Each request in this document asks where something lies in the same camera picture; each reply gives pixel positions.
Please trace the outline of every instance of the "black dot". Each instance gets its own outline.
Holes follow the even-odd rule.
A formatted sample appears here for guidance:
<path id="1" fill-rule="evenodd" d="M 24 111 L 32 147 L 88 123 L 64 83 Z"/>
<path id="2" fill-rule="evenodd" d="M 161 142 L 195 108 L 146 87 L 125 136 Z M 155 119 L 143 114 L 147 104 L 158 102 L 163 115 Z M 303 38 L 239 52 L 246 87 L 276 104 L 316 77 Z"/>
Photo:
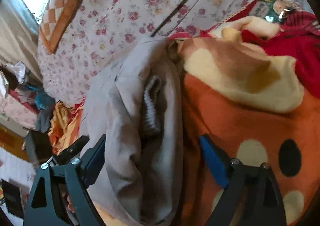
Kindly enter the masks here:
<path id="1" fill-rule="evenodd" d="M 287 177 L 298 174 L 301 168 L 301 153 L 294 140 L 287 139 L 282 143 L 279 150 L 279 166 Z"/>

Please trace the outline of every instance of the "pink bedding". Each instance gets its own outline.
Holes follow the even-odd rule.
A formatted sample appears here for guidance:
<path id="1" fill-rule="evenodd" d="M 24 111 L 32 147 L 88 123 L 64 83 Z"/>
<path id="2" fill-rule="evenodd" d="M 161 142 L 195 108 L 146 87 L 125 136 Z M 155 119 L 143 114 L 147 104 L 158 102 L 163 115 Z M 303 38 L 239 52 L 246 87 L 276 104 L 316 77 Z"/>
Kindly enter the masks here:
<path id="1" fill-rule="evenodd" d="M 57 52 L 39 39 L 38 62 L 46 92 L 67 105 L 79 103 L 97 75 L 144 34 L 151 35 L 182 0 L 84 0 Z M 188 0 L 157 35 L 194 34 L 238 11 L 251 0 Z M 306 0 L 293 0 L 311 11 Z"/>
<path id="2" fill-rule="evenodd" d="M 0 113 L 4 113 L 25 128 L 36 128 L 36 111 L 26 108 L 10 94 L 6 98 L 0 96 Z"/>

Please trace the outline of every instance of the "orange pillow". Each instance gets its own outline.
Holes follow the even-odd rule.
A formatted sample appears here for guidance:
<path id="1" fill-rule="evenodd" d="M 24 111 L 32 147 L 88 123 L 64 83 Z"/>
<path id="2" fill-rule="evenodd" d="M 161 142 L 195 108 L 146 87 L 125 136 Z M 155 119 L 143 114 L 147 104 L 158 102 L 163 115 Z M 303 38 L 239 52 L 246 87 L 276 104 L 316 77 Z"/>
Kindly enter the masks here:
<path id="1" fill-rule="evenodd" d="M 48 54 L 58 47 L 59 41 L 76 14 L 82 0 L 49 0 L 39 28 L 40 37 Z"/>

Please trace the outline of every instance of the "gray fabric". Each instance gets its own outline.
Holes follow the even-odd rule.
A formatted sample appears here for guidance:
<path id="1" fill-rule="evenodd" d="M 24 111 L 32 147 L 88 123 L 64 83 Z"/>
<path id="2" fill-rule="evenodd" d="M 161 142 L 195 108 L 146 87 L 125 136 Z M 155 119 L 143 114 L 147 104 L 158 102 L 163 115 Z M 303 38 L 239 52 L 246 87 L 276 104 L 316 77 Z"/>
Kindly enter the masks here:
<path id="1" fill-rule="evenodd" d="M 40 110 L 36 120 L 35 131 L 46 133 L 51 126 L 50 120 L 52 119 L 52 117 L 53 109 L 51 107 L 47 107 L 46 109 Z"/>
<path id="2" fill-rule="evenodd" d="M 143 93 L 139 135 L 141 138 L 154 136 L 161 131 L 159 116 L 156 113 L 157 95 L 161 89 L 161 79 L 154 75 L 146 82 Z"/>
<path id="3" fill-rule="evenodd" d="M 89 187 L 91 199 L 129 226 L 170 225 L 182 183 L 180 81 L 165 53 L 163 38 L 143 38 L 127 57 L 91 80 L 79 135 L 88 135 L 81 155 L 106 134 L 105 165 Z M 156 112 L 161 132 L 139 136 L 146 82 L 157 76 L 161 88 Z"/>

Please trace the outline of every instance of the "polka dot blanket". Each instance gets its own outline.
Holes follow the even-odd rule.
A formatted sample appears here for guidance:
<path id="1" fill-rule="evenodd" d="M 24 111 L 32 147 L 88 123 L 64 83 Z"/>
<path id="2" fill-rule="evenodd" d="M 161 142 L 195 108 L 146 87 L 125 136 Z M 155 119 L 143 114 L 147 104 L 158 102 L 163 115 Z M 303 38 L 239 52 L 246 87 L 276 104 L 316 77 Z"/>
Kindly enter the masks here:
<path id="1" fill-rule="evenodd" d="M 241 11 L 230 21 L 245 15 Z M 320 99 L 305 89 L 296 109 L 271 113 L 235 103 L 188 73 L 181 94 L 184 178 L 177 225 L 203 226 L 223 193 L 201 158 L 198 140 L 203 134 L 214 135 L 216 145 L 245 165 L 270 163 L 287 225 L 296 224 L 320 184 L 320 167 L 314 165 L 320 154 Z"/>

